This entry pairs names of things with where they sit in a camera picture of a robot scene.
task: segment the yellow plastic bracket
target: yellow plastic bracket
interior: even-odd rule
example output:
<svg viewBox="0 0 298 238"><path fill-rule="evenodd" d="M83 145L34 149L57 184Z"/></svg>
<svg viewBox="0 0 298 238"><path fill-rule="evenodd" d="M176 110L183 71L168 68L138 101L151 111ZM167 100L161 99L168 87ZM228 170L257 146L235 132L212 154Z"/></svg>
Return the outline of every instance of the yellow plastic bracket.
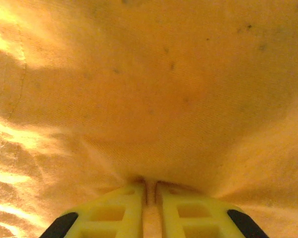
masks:
<svg viewBox="0 0 298 238"><path fill-rule="evenodd" d="M163 238L268 238L229 203L161 182L155 194ZM145 203L145 184L131 184L65 212L41 238L142 238Z"/></svg>
<svg viewBox="0 0 298 238"><path fill-rule="evenodd" d="M78 213L65 238L142 238L145 199L145 186L136 183L73 208L64 213Z"/></svg>

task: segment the yellow plastic part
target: yellow plastic part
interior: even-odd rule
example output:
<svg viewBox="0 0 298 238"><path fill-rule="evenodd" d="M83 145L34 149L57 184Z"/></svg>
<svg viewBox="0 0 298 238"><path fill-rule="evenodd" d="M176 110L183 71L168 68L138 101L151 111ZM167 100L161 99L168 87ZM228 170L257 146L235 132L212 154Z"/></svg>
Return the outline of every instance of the yellow plastic part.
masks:
<svg viewBox="0 0 298 238"><path fill-rule="evenodd" d="M168 184L157 184L156 193L163 238L245 238L227 215L240 208Z"/></svg>
<svg viewBox="0 0 298 238"><path fill-rule="evenodd" d="M78 218L65 238L142 238L146 188L135 183L73 208ZM156 203L163 238L244 238L227 215L240 208L199 193L158 183Z"/></svg>
<svg viewBox="0 0 298 238"><path fill-rule="evenodd" d="M65 212L78 213L65 238L142 238L145 194L136 183Z"/></svg>

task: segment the black rubber tip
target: black rubber tip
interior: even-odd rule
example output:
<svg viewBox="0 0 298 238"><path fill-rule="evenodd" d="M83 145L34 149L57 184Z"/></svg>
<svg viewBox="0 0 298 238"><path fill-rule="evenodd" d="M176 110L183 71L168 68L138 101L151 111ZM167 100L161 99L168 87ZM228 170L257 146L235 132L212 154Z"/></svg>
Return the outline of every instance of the black rubber tip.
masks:
<svg viewBox="0 0 298 238"><path fill-rule="evenodd" d="M76 212L67 213L57 218L39 238L63 238L77 218Z"/></svg>
<svg viewBox="0 0 298 238"><path fill-rule="evenodd" d="M237 210L228 210L227 214L234 221L245 238L269 238L250 216Z"/></svg>

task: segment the orange fabric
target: orange fabric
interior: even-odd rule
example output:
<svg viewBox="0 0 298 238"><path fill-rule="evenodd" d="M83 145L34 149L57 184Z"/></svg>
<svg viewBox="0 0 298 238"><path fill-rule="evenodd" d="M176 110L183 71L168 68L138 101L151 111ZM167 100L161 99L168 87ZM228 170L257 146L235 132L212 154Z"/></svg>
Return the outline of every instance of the orange fabric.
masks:
<svg viewBox="0 0 298 238"><path fill-rule="evenodd" d="M0 0L0 238L139 178L298 238L298 1Z"/></svg>

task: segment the light patch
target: light patch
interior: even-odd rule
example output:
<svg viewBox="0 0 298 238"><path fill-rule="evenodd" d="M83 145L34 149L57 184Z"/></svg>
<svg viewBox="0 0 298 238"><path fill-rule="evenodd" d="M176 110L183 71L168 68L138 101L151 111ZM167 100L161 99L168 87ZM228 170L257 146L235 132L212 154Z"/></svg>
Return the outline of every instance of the light patch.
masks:
<svg viewBox="0 0 298 238"><path fill-rule="evenodd" d="M25 219L27 222L32 223L33 225L44 227L45 223L41 221L38 215L28 214L21 209L17 209L15 207L9 206L7 204L0 204L0 212L8 213L15 215L20 219Z"/></svg>
<svg viewBox="0 0 298 238"><path fill-rule="evenodd" d="M3 237L3 238L17 238L17 237L24 237L25 233L21 232L16 226L11 226L6 223L0 222L0 227L3 227L9 230L13 236L12 237Z"/></svg>
<svg viewBox="0 0 298 238"><path fill-rule="evenodd" d="M0 182L4 182L7 184L16 184L16 183L27 182L29 179L30 179L30 177L28 177L28 176L20 176L20 175L15 175L12 173L0 172Z"/></svg>
<svg viewBox="0 0 298 238"><path fill-rule="evenodd" d="M18 34L18 30L15 30L16 21L15 17L11 15L11 13L8 13L0 8L0 26L4 26L4 28L8 27L6 30L9 31L9 27L16 31L13 33L13 31L10 34ZM0 51L9 52L11 53L16 60L18 61L24 61L24 53L22 46L20 45L20 40L17 41L11 41L9 39L5 39L6 37L2 35L0 30Z"/></svg>
<svg viewBox="0 0 298 238"><path fill-rule="evenodd" d="M54 128L16 129L0 122L0 142L5 140L18 143L31 154L69 155L62 149L60 140L52 137L56 134L61 134L61 132Z"/></svg>

